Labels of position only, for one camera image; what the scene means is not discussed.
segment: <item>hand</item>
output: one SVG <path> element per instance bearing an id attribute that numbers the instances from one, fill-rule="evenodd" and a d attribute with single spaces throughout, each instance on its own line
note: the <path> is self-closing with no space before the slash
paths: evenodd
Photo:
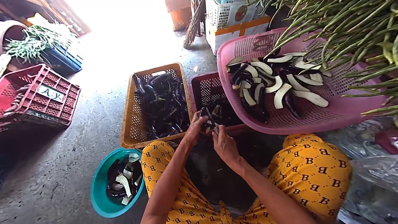
<path id="1" fill-rule="evenodd" d="M 189 126 L 184 139 L 190 145 L 196 143 L 199 139 L 199 133 L 201 131 L 202 124 L 205 123 L 209 118 L 207 116 L 200 116 L 200 111 L 193 114 L 191 125 Z"/>
<path id="2" fill-rule="evenodd" d="M 240 160 L 234 138 L 225 133 L 225 126 L 219 126 L 220 134 L 213 132 L 214 149 L 220 158 L 233 170 Z"/>

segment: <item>plastic crate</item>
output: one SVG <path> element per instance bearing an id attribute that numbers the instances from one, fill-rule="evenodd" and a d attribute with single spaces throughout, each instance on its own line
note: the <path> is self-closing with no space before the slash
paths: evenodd
<path id="1" fill-rule="evenodd" d="M 265 15 L 262 7 L 253 4 L 247 8 L 246 15 L 240 21 L 235 20 L 235 14 L 241 6 L 247 5 L 246 0 L 206 0 L 206 20 L 216 29 L 252 21 Z"/>
<path id="2" fill-rule="evenodd" d="M 27 84 L 30 86 L 18 108 L 4 116 L 17 90 Z M 65 129 L 70 125 L 79 94 L 79 86 L 71 84 L 45 64 L 8 73 L 0 79 L 0 123 L 10 122 L 7 127 L 25 122 Z"/>
<path id="3" fill-rule="evenodd" d="M 193 113 L 191 108 L 191 102 L 189 98 L 188 86 L 184 76 L 184 70 L 182 65 L 178 62 L 170 65 L 163 65 L 157 68 L 136 72 L 135 74 L 147 81 L 154 73 L 165 71 L 172 73 L 173 77 L 182 77 L 184 83 L 185 96 L 187 99 L 189 118 L 192 120 Z M 145 119 L 142 118 L 142 100 L 141 97 L 135 94 L 138 88 L 135 86 L 133 75 L 130 76 L 129 87 L 127 89 L 126 106 L 123 115 L 123 124 L 121 131 L 120 144 L 123 148 L 142 148 L 147 146 L 153 141 L 170 141 L 173 139 L 182 138 L 184 133 L 160 138 L 156 140 L 148 141 L 148 127 L 145 123 Z"/>
<path id="4" fill-rule="evenodd" d="M 217 67 L 220 80 L 225 94 L 235 110 L 238 117 L 249 127 L 267 134 L 298 134 L 321 132 L 342 128 L 351 124 L 360 123 L 371 119 L 371 116 L 361 116 L 362 112 L 379 108 L 386 100 L 386 96 L 373 97 L 341 97 L 343 94 L 361 94 L 360 90 L 350 90 L 357 78 L 346 79 L 344 74 L 352 71 L 363 70 L 367 65 L 358 63 L 350 68 L 349 63 L 343 64 L 331 70 L 332 77 L 325 77 L 323 86 L 312 86 L 309 89 L 329 101 L 328 107 L 318 107 L 306 99 L 296 97 L 297 107 L 304 115 L 301 119 L 294 118 L 286 109 L 275 109 L 273 105 L 274 93 L 266 94 L 266 105 L 270 113 L 270 119 L 263 124 L 252 118 L 242 107 L 239 98 L 239 92 L 232 90 L 230 84 L 231 74 L 226 72 L 225 65 L 236 56 L 243 56 L 244 61 L 251 61 L 253 57 L 262 57 L 270 52 L 279 36 L 286 28 L 274 29 L 257 35 L 242 36 L 225 42 L 217 52 Z M 302 35 L 281 48 L 280 54 L 289 52 L 306 52 L 308 50 L 324 45 L 324 39 L 315 39 L 303 42 L 307 35 Z M 318 58 L 321 49 L 309 54 L 309 58 Z M 372 79 L 357 83 L 375 84 L 379 83 L 379 79 Z"/>
<path id="5" fill-rule="evenodd" d="M 195 76 L 188 81 L 188 89 L 193 113 L 199 111 L 203 105 L 209 102 L 226 98 L 218 72 Z M 252 129 L 245 124 L 229 126 L 226 127 L 225 130 L 227 134 L 234 136 L 242 132 L 252 131 Z"/>

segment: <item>broom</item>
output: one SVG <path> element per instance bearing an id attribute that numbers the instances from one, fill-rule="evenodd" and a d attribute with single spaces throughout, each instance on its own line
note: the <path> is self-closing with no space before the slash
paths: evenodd
<path id="1" fill-rule="evenodd" d="M 185 40 L 183 47 L 185 49 L 190 49 L 192 47 L 193 41 L 195 40 L 195 35 L 198 31 L 198 26 L 200 26 L 200 17 L 204 14 L 205 0 L 201 0 L 195 14 L 193 15 L 191 22 L 189 23 L 187 33 L 185 35 Z"/>

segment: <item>pink plastic basket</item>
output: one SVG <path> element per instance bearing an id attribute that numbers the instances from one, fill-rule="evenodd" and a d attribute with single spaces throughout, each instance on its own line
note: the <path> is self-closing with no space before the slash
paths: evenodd
<path id="1" fill-rule="evenodd" d="M 263 124 L 252 118 L 242 107 L 239 98 L 239 91 L 232 90 L 230 84 L 231 74 L 226 72 L 225 65 L 234 57 L 242 56 L 244 61 L 251 61 L 253 57 L 265 56 L 270 52 L 279 36 L 286 28 L 274 29 L 262 34 L 242 36 L 229 40 L 222 44 L 217 52 L 217 67 L 220 75 L 220 81 L 224 92 L 235 110 L 238 117 L 249 127 L 267 134 L 298 134 L 311 133 L 342 128 L 351 124 L 360 123 L 371 117 L 361 116 L 362 112 L 379 108 L 386 100 L 385 96 L 373 97 L 341 97 L 343 94 L 361 94 L 360 90 L 350 90 L 348 86 L 356 79 L 346 79 L 342 76 L 352 71 L 363 70 L 366 64 L 359 63 L 353 68 L 349 68 L 349 63 L 341 65 L 331 70 L 332 77 L 325 77 L 323 86 L 314 86 L 309 89 L 311 92 L 319 94 L 327 101 L 328 107 L 319 107 L 306 99 L 296 97 L 298 110 L 304 115 L 301 119 L 294 118 L 290 112 L 283 109 L 275 109 L 273 105 L 274 93 L 266 94 L 267 110 L 270 113 L 270 119 Z M 303 42 L 307 35 L 290 41 L 281 48 L 280 55 L 290 52 L 307 52 L 311 49 L 322 46 L 324 39 L 315 39 Z M 314 51 L 308 58 L 318 58 L 321 50 Z M 372 79 L 360 84 L 379 83 L 378 79 Z"/>

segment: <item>white plastic crate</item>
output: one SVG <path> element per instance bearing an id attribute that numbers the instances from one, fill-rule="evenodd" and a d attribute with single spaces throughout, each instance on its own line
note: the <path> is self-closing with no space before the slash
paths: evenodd
<path id="1" fill-rule="evenodd" d="M 265 12 L 261 6 L 253 4 L 247 8 L 246 15 L 240 21 L 235 20 L 235 14 L 241 6 L 247 4 L 246 0 L 206 0 L 206 20 L 216 29 L 225 28 L 235 24 L 252 21 L 263 17 Z"/>

